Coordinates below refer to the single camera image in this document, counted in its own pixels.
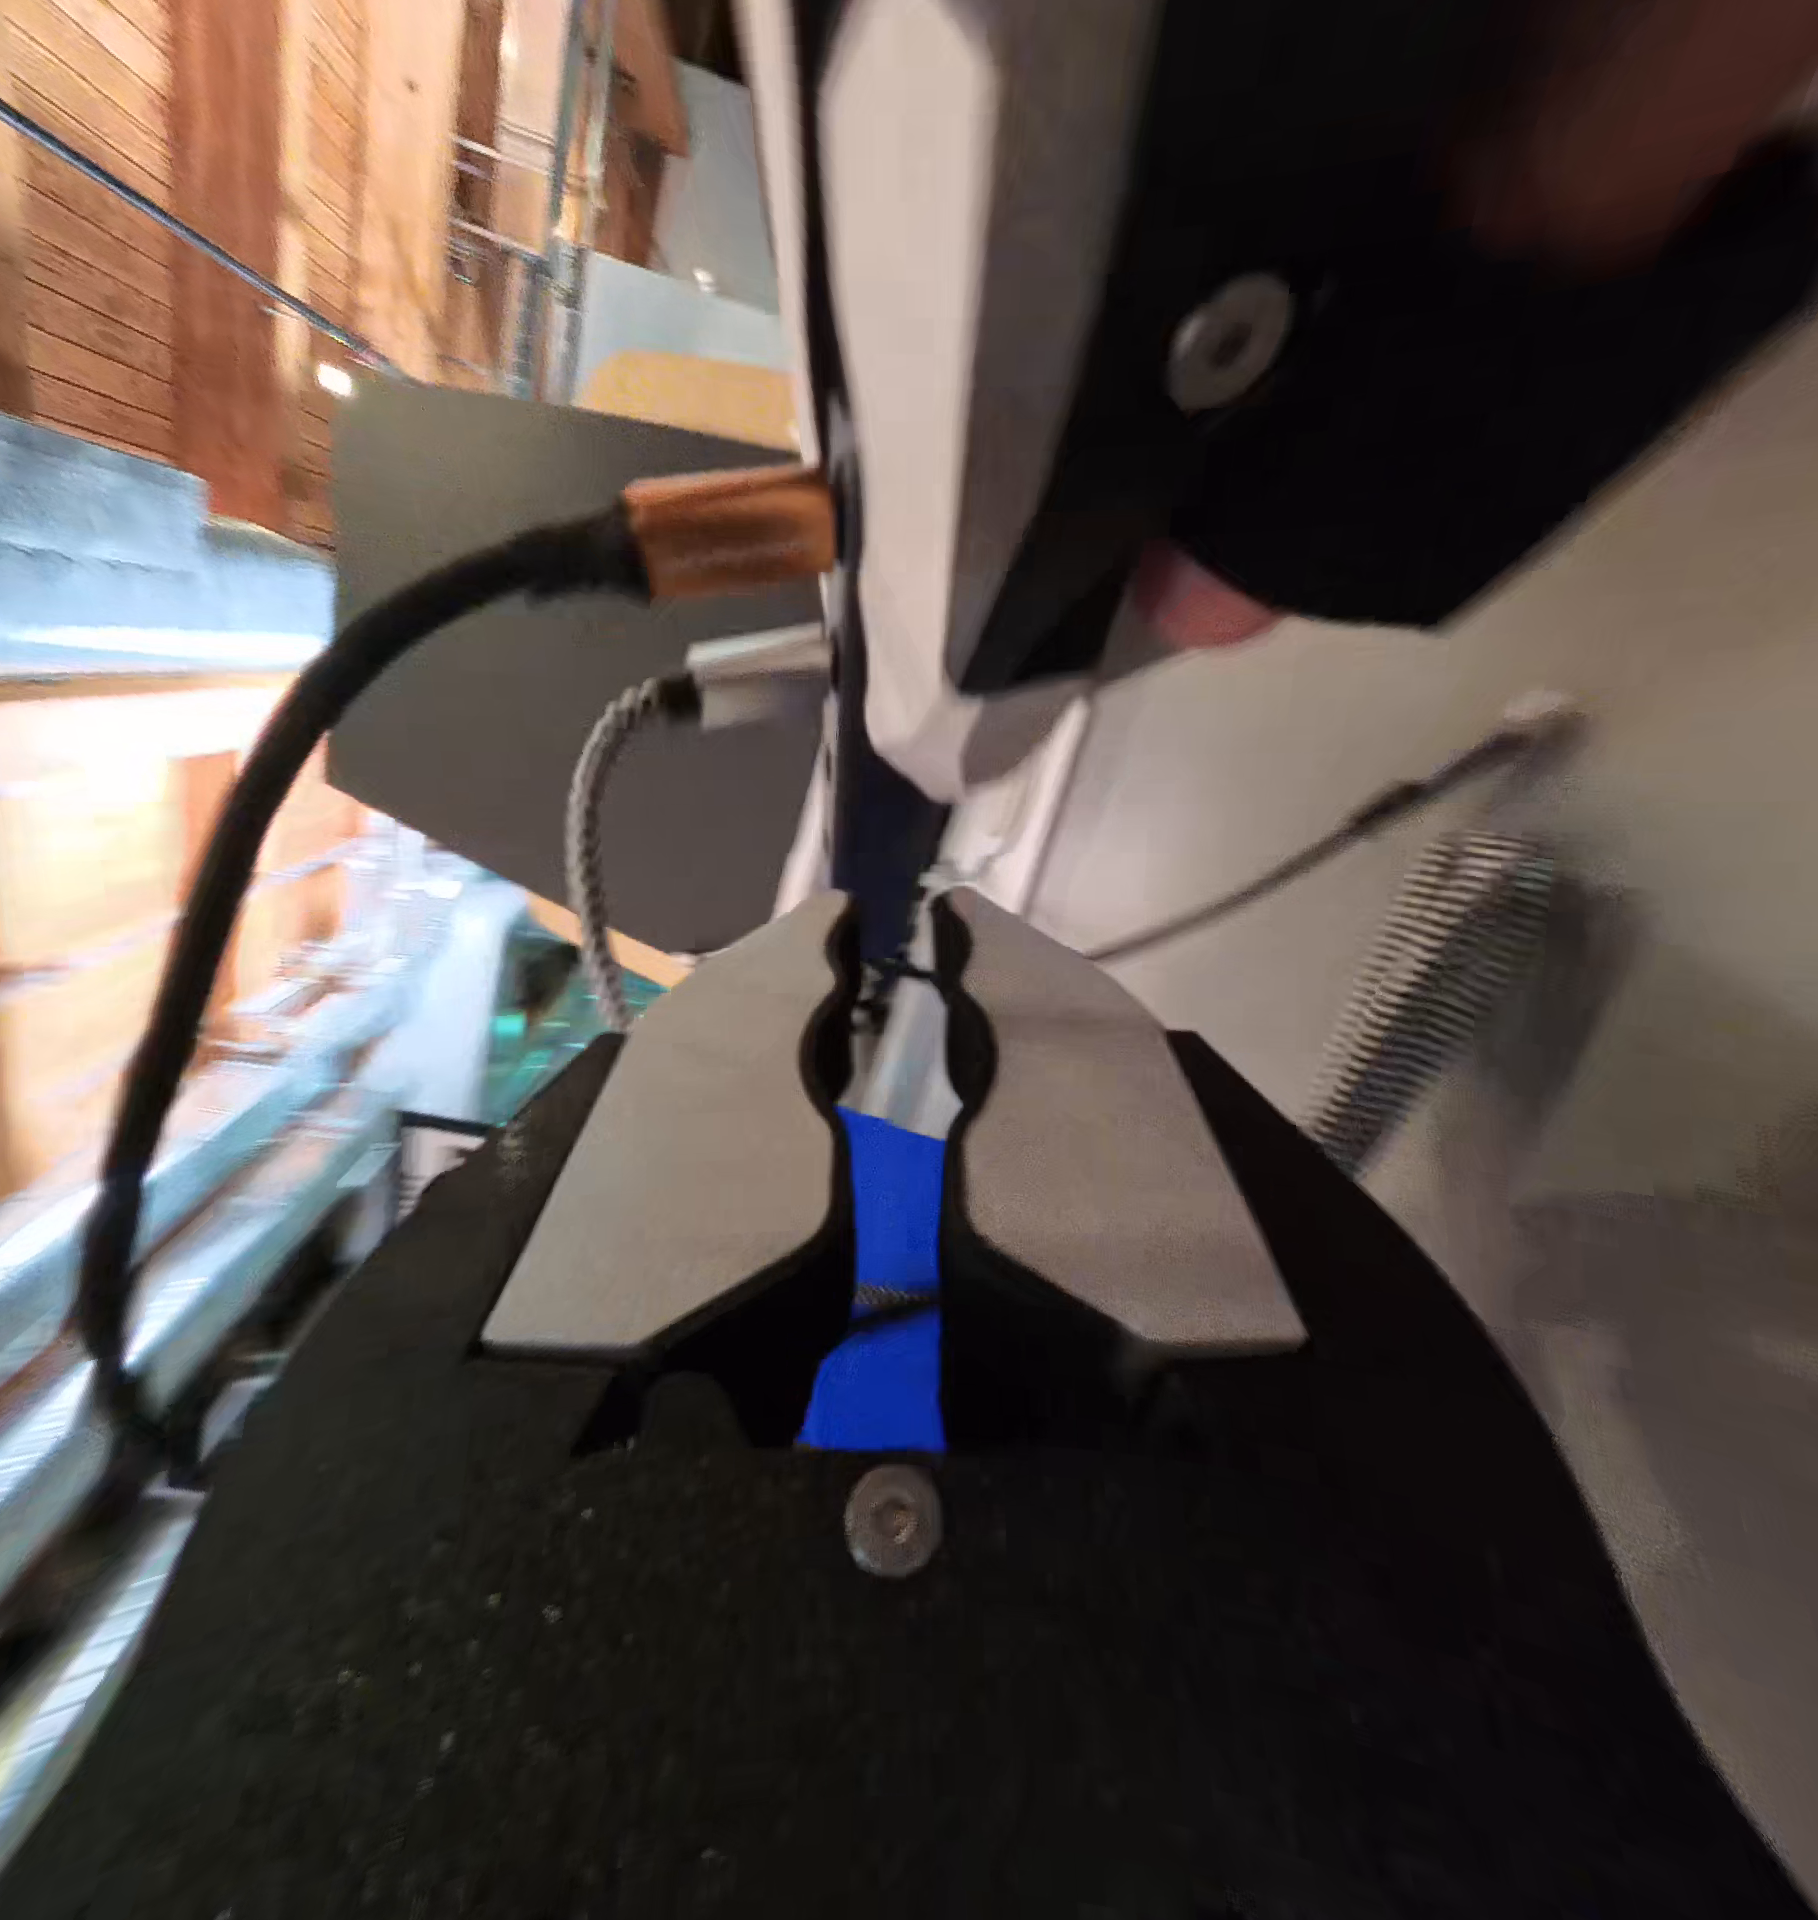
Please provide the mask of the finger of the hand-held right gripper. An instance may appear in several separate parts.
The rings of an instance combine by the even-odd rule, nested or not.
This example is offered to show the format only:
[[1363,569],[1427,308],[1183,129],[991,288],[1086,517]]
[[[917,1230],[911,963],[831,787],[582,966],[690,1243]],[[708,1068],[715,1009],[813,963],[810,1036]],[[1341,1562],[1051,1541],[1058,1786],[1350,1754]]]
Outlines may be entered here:
[[874,699],[946,699],[1063,461],[1164,6],[866,3],[818,94]]
[[804,6],[733,5],[801,450],[840,381],[866,493],[867,724],[964,792],[972,703],[944,667],[988,217],[988,44],[950,5],[849,5],[804,76]]

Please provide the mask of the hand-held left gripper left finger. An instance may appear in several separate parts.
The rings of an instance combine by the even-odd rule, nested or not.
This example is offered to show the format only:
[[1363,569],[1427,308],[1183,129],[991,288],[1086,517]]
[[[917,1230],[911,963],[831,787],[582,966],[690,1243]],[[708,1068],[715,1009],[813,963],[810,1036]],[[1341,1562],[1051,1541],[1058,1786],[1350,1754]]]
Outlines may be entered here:
[[847,895],[702,962],[620,1040],[492,1305],[506,1357],[658,1354],[823,1259],[849,1294]]

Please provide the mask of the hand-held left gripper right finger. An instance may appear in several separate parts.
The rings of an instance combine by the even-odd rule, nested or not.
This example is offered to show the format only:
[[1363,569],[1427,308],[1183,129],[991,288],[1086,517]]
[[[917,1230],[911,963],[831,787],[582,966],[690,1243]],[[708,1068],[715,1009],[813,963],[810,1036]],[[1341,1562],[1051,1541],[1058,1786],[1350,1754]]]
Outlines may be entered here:
[[956,889],[930,911],[962,1230],[1142,1357],[1269,1357],[1307,1327],[1149,1009],[1086,955]]

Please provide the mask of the grey usb hub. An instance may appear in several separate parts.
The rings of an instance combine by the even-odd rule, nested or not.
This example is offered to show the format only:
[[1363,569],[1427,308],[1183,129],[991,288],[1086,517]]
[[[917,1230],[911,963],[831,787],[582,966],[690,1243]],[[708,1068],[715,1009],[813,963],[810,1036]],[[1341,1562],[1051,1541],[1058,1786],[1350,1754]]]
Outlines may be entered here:
[[867,724],[874,648],[860,595],[863,466],[840,381],[829,381],[822,394],[822,427],[838,548],[823,589],[829,648],[822,751],[825,878],[855,907],[862,957],[882,966],[906,957],[914,941],[924,875],[940,850],[950,808],[927,799],[874,745]]

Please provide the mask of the black cable orange plugs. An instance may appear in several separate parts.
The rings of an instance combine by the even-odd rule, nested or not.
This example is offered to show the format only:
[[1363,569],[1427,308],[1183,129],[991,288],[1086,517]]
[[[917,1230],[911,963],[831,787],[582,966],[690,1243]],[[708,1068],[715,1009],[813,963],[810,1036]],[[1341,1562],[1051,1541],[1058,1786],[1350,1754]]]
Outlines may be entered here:
[[255,859],[301,766],[370,684],[426,638],[502,600],[613,593],[641,603],[776,589],[838,557],[822,472],[799,466],[630,484],[595,516],[473,548],[353,615],[255,740],[207,831],[143,1038],[122,1085],[89,1213],[69,1324],[114,1435],[158,1444],[127,1363],[134,1246],[161,1128],[198,1052]]

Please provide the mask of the person's right hand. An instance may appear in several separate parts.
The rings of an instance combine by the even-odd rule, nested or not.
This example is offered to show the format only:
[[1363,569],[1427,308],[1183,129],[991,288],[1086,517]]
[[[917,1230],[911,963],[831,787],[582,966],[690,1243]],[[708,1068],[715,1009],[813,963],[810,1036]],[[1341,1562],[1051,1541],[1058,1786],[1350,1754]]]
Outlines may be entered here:
[[1284,618],[1167,540],[1143,550],[1132,580],[1132,603],[1146,628],[1172,652],[1244,645],[1272,632]]

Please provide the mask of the blue plastic bin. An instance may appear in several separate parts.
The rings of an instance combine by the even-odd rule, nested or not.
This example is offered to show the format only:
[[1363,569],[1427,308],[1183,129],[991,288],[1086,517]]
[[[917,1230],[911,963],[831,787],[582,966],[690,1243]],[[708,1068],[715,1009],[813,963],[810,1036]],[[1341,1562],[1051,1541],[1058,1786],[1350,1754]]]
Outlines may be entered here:
[[857,1303],[818,1370],[799,1448],[944,1451],[939,1226],[944,1144],[840,1112],[849,1140]]

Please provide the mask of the grey panel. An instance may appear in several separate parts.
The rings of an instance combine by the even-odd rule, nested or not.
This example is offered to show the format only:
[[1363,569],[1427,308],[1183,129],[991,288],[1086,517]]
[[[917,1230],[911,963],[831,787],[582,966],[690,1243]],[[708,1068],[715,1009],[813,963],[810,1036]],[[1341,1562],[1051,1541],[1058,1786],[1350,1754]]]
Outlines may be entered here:
[[[640,480],[773,462],[670,425],[366,381],[338,412],[340,622],[462,555],[594,516]],[[644,607],[512,596],[422,643],[326,745],[326,778],[539,898],[563,904],[566,800],[601,710],[699,641],[819,622],[822,589]],[[773,918],[822,737],[818,710],[703,733],[650,729],[601,808],[609,924],[703,955]]]

